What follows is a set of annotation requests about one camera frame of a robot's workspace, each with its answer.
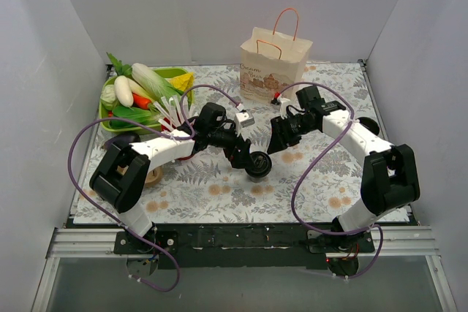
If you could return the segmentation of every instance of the vegetable basket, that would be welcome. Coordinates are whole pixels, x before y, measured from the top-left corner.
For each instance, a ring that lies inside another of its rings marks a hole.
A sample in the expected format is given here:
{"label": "vegetable basket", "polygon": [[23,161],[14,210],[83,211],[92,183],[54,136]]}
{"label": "vegetable basket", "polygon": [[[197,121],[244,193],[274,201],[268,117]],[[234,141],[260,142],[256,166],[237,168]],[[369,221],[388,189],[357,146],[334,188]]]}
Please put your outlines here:
{"label": "vegetable basket", "polygon": [[[170,79],[174,78],[177,76],[185,75],[188,73],[185,69],[182,69],[180,67],[169,67],[166,69],[155,69],[154,70],[158,75],[165,79]],[[116,80],[117,76],[110,78],[104,86],[114,84],[114,81]],[[109,115],[109,110],[102,105],[101,102],[99,102],[99,118],[106,118]],[[119,128],[119,129],[113,129],[110,127],[109,121],[104,121],[101,122],[101,126],[103,129],[106,131],[112,132],[112,133],[123,133],[123,132],[135,132],[137,134],[150,134],[150,131],[147,131],[146,129],[140,128],[140,127],[127,127],[127,128]],[[149,128],[157,129],[158,131],[161,130],[161,124],[155,123],[151,124],[148,126]]]}

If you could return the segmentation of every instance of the floral pattern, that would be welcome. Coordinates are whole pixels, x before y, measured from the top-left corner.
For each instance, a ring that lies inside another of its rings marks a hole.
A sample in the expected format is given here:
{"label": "floral pattern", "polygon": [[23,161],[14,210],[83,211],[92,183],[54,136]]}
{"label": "floral pattern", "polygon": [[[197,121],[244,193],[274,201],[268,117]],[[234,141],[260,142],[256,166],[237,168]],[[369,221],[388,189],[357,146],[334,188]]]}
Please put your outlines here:
{"label": "floral pattern", "polygon": [[[303,79],[330,86],[355,108],[356,117],[376,118],[374,107],[359,64],[315,64],[304,70]],[[188,66],[195,73],[195,84],[215,85],[241,100],[239,65]],[[321,90],[327,100],[332,94]],[[220,101],[228,117],[234,106],[220,93],[206,88],[195,91],[197,111],[207,102]],[[274,106],[243,99],[255,118],[255,125],[243,130],[252,141],[252,151],[266,151],[270,140],[270,119],[278,115]],[[112,210],[88,187],[104,151],[101,145],[111,138],[99,128],[91,156],[83,171],[84,188],[100,205]],[[266,223],[295,222],[290,209],[294,186],[310,162],[331,138],[319,132],[303,136],[301,144],[271,156],[273,169],[260,183],[249,180],[244,170],[234,170],[221,149],[208,147],[190,160],[174,161],[163,166],[159,184],[143,190],[140,199],[145,212],[155,223]],[[328,153],[303,182],[295,208],[305,221],[329,222],[343,213],[360,197],[362,170],[340,145]],[[408,221],[406,210],[393,211],[383,221]],[[106,215],[79,197],[76,224],[112,223]]]}

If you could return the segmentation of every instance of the paper bag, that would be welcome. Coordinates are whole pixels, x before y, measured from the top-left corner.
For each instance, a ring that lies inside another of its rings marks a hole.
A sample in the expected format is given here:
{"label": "paper bag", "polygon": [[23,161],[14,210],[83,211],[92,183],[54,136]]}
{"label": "paper bag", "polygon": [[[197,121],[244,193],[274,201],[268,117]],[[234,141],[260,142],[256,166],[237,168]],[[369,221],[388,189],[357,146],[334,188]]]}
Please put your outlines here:
{"label": "paper bag", "polygon": [[[294,37],[276,31],[279,18],[292,10],[298,16]],[[252,37],[241,46],[241,95],[247,99],[270,103],[274,94],[301,80],[312,42],[296,37],[299,14],[293,8],[279,14],[272,30],[255,27]],[[295,89],[283,96],[290,98]]]}

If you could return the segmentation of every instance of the gray wall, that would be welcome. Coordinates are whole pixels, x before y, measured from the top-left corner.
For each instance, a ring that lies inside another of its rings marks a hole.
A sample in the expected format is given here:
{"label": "gray wall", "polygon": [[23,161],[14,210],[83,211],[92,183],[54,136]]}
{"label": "gray wall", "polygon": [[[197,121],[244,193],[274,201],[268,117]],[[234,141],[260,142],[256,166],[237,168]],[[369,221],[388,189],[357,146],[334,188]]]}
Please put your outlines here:
{"label": "gray wall", "polygon": [[95,116],[105,66],[69,0],[0,9],[0,310],[29,311],[72,201],[68,148]]}
{"label": "gray wall", "polygon": [[[367,58],[398,0],[71,0],[101,56],[145,64],[238,63],[254,26],[273,28],[285,7],[301,14],[311,57]],[[285,14],[279,29],[293,33]]]}
{"label": "gray wall", "polygon": [[399,0],[369,58],[392,141],[416,152],[418,218],[434,228],[460,311],[468,311],[468,0]]}

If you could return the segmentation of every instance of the white radish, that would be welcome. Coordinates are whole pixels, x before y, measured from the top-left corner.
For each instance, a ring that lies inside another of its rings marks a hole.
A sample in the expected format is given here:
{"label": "white radish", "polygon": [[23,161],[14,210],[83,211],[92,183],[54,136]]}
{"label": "white radish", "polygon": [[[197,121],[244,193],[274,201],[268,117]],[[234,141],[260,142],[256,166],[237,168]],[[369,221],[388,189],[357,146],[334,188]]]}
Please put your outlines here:
{"label": "white radish", "polygon": [[133,105],[132,89],[130,89],[129,79],[125,76],[118,76],[114,81],[117,100],[126,107]]}

